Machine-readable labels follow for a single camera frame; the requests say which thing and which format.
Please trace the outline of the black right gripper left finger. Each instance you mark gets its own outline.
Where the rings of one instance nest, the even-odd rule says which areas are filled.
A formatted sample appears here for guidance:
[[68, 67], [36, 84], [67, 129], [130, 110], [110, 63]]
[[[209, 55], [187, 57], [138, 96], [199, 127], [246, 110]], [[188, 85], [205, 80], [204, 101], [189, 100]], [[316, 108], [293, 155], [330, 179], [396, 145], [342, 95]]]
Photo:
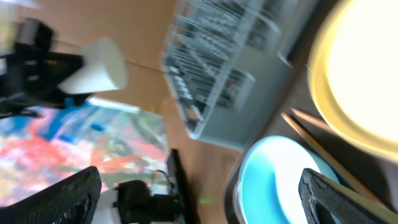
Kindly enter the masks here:
[[1, 224], [90, 224], [101, 194], [101, 178], [89, 166], [1, 209]]

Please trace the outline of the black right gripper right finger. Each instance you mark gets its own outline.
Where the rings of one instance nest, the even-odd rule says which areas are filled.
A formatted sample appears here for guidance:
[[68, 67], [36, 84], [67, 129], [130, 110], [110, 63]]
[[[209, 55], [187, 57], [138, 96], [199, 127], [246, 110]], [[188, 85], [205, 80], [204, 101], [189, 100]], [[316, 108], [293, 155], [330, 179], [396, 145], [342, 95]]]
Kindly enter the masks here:
[[303, 170], [298, 192], [309, 224], [397, 224], [395, 212], [312, 169]]

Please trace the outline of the light blue bowl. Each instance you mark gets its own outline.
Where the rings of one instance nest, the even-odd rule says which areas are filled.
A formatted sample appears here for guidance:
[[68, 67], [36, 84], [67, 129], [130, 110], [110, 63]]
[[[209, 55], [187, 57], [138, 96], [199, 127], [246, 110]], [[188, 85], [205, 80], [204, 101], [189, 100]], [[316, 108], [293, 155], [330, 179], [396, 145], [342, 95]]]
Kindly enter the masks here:
[[306, 223], [299, 182], [304, 169], [339, 182], [332, 168], [293, 139], [268, 136], [245, 155], [239, 171], [239, 206], [248, 224]]

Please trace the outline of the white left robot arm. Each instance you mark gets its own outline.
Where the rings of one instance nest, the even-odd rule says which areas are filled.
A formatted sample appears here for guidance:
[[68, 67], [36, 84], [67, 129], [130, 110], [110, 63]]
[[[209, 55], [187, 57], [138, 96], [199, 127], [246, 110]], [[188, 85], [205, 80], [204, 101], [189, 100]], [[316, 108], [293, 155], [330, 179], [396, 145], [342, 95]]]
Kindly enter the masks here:
[[10, 51], [1, 55], [1, 118], [38, 118], [35, 106], [66, 109], [82, 105], [102, 91], [127, 86], [126, 64], [119, 47], [102, 38], [75, 54], [51, 51], [54, 31], [28, 18], [18, 25]]

